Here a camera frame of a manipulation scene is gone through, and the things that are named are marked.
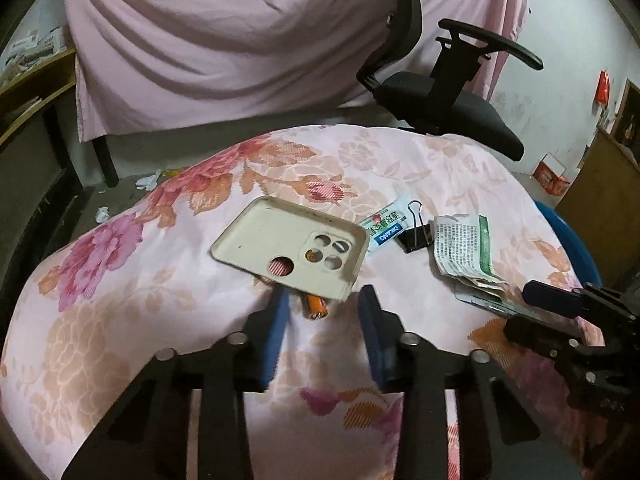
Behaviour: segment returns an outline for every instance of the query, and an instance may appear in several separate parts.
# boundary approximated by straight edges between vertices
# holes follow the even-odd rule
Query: newspaper
[[[489,223],[485,216],[436,216],[431,220],[433,254],[443,276],[503,299],[506,282],[491,265]]]

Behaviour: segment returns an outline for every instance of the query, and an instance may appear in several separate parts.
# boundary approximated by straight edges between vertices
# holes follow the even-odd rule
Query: beige phone case
[[[253,200],[211,246],[211,256],[297,290],[346,300],[369,233],[347,220],[272,196]],[[285,269],[288,274],[273,274]]]

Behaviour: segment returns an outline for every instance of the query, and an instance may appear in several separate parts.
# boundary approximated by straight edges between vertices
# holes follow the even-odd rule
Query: blue label
[[[402,226],[400,224],[393,224],[389,229],[387,229],[384,232],[381,232],[378,236],[376,236],[375,238],[373,238],[378,245],[382,245],[383,243],[385,243],[387,240],[390,240],[391,238],[393,238],[394,236],[396,236],[397,234],[402,232]]]

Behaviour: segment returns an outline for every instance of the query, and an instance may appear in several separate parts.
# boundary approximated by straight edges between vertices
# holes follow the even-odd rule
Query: chair seat
[[[398,120],[414,128],[429,124],[440,128],[441,134],[459,134],[492,148],[511,160],[520,160],[524,146],[504,124],[495,108],[480,96],[462,91],[444,124],[437,124],[426,110],[425,101],[434,79],[412,72],[398,72],[374,89],[373,97]]]

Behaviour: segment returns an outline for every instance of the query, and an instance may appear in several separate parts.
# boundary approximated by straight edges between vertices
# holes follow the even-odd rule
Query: chair armrest
[[[505,51],[512,56],[517,57],[533,70],[542,70],[544,68],[542,60],[533,52],[514,41],[508,40],[500,34],[491,32],[490,30],[485,30],[484,28],[476,27],[475,25],[469,25],[468,23],[457,22],[456,20],[449,20],[448,18],[440,20],[438,22],[438,26],[448,30],[451,34],[452,40],[459,40],[460,34],[464,34],[465,36],[469,36],[475,40],[485,42],[487,46],[480,48],[480,54]]]

